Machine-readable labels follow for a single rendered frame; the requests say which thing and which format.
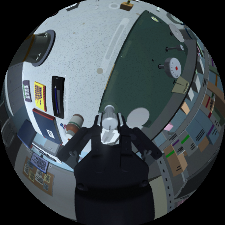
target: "blue book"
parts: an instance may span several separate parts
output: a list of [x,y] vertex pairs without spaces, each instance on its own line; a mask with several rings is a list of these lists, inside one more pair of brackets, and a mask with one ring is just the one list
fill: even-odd
[[48,140],[61,145],[62,139],[58,131],[56,118],[35,108],[32,111],[42,135]]

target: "computer screen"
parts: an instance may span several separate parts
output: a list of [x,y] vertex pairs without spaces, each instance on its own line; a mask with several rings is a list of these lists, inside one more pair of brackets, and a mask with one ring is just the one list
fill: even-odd
[[49,162],[33,152],[30,162],[43,173],[47,172]]

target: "scissors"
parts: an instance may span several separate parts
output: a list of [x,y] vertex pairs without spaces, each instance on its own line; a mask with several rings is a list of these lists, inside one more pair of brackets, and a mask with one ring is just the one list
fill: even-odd
[[60,126],[61,126],[63,129],[66,128],[66,124],[63,125],[63,124],[61,123]]

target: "brown and white container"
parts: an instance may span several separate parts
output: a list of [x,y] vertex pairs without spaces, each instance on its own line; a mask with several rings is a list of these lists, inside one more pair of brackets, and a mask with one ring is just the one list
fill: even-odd
[[66,125],[66,137],[68,141],[80,130],[84,122],[84,118],[79,114],[74,114]]

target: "corkboard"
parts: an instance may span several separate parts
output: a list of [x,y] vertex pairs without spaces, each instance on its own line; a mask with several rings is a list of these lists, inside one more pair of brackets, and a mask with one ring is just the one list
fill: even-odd
[[28,156],[25,159],[23,175],[43,192],[53,196],[53,182],[55,175],[48,171],[44,174],[30,163],[30,158],[28,158]]

